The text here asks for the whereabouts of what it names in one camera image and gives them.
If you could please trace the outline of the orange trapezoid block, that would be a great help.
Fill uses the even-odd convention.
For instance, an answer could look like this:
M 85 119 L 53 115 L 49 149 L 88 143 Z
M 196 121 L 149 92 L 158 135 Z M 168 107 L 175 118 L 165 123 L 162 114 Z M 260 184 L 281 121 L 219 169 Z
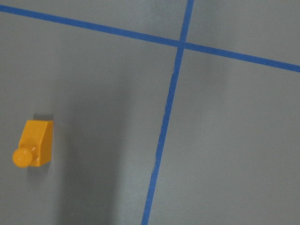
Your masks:
M 41 167 L 52 159 L 52 143 L 52 120 L 28 120 L 12 160 L 20 168 Z

